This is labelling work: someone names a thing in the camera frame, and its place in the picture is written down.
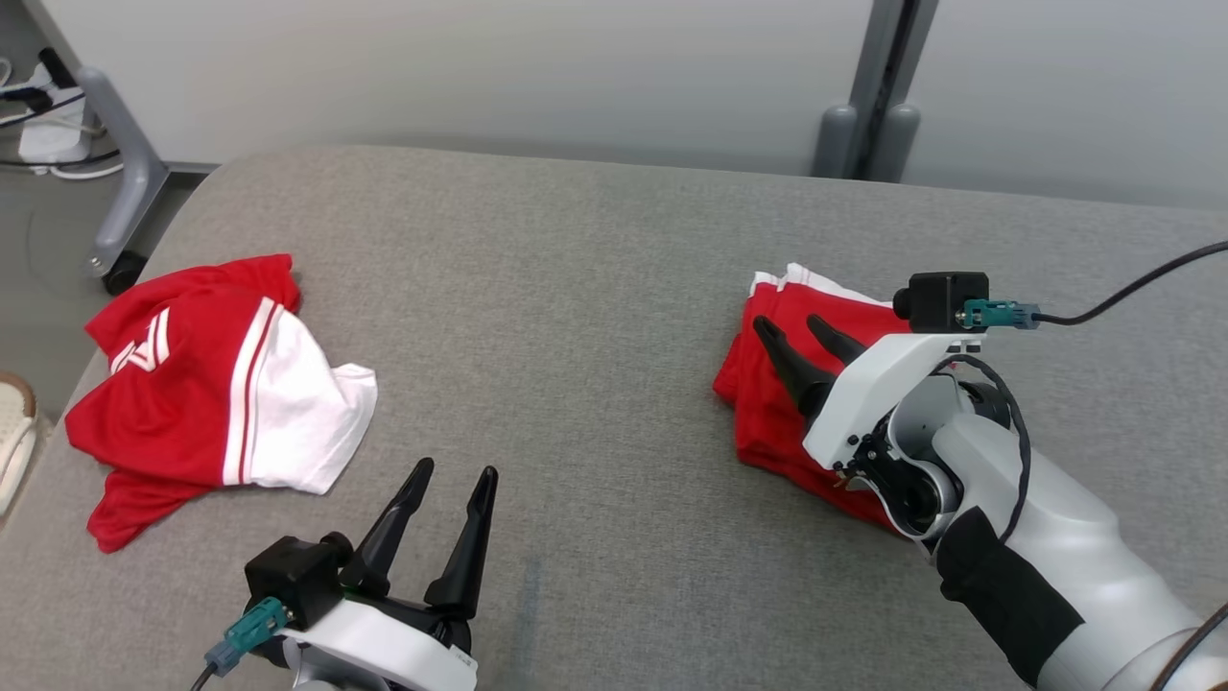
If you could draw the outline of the grey partition post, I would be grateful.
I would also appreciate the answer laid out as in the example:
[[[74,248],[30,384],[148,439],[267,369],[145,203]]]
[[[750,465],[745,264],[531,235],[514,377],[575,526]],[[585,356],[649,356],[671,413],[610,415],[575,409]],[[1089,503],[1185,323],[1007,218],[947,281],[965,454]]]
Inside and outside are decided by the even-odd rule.
[[[909,88],[939,0],[872,0],[845,104],[820,119],[810,177],[899,183],[921,123]]]

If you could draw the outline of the red t-shirt with white sleeves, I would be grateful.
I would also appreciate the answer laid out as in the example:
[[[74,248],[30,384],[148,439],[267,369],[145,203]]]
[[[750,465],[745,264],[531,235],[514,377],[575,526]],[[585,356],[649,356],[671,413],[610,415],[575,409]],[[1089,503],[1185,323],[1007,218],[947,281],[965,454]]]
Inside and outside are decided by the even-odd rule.
[[[115,554],[190,500],[239,486],[323,495],[378,401],[373,369],[333,366],[298,318],[289,253],[168,272],[88,322],[106,379],[66,436],[108,469],[86,530]]]

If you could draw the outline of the red jersey with white trim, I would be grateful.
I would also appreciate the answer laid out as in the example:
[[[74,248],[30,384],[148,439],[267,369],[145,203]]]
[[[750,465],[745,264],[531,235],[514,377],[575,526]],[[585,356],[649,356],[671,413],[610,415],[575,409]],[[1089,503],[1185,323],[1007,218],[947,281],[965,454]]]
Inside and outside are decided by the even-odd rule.
[[[842,363],[810,333],[810,315],[865,349],[885,334],[909,333],[907,322],[899,319],[884,301],[841,287],[802,264],[790,263],[780,275],[758,271],[743,306],[740,333],[733,338],[712,384],[715,394],[734,411],[734,446],[743,464],[787,477],[837,511],[896,535],[872,491],[845,488],[836,473],[806,454],[806,421],[754,333],[753,322],[759,315],[780,326],[802,357],[833,373],[841,372]]]

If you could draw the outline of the black caster wheel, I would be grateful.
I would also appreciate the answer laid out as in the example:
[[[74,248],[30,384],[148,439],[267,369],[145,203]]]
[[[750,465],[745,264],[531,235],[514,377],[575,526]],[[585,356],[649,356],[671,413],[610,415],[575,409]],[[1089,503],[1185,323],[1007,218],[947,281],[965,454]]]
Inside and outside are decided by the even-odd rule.
[[[111,297],[123,295],[128,288],[134,287],[140,279],[144,268],[149,264],[149,257],[134,250],[123,250],[111,264],[109,271],[101,276],[102,287]]]

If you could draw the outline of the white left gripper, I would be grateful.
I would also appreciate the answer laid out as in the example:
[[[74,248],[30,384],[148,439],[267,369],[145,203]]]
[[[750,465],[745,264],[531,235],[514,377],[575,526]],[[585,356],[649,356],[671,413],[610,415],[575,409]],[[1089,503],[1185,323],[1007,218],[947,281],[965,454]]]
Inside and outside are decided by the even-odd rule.
[[[366,598],[386,598],[388,573],[408,522],[421,506],[435,463],[422,458],[355,547],[341,583]],[[486,466],[465,503],[460,538],[426,608],[343,596],[334,585],[282,585],[289,625],[279,631],[293,669],[293,691],[476,691],[469,622],[483,589],[499,473]]]

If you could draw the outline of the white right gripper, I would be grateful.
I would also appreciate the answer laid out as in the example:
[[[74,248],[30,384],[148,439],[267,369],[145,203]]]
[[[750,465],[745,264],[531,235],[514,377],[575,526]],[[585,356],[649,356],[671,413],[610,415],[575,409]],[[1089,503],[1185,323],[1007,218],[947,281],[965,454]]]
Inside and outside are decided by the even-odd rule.
[[[799,415],[813,466],[861,481],[973,481],[989,473],[989,420],[974,416],[950,366],[982,334],[885,334],[865,350],[820,315],[807,326],[842,366],[834,376],[795,350],[768,315],[753,329]]]

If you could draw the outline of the grey metal table leg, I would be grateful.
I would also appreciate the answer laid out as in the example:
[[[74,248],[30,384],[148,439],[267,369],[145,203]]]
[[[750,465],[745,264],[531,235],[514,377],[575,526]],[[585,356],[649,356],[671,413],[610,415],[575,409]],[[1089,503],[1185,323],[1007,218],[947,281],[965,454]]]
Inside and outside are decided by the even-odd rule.
[[[43,36],[50,39],[59,56],[68,58],[74,79],[84,87],[84,96],[92,106],[111,134],[123,160],[120,182],[109,211],[95,234],[93,250],[88,254],[86,270],[96,279],[104,279],[126,250],[129,241],[144,222],[151,205],[157,201],[169,177],[168,164],[158,157],[149,135],[136,122],[111,79],[95,66],[79,63],[61,31],[54,25],[47,10],[47,0],[18,0],[34,18]]]

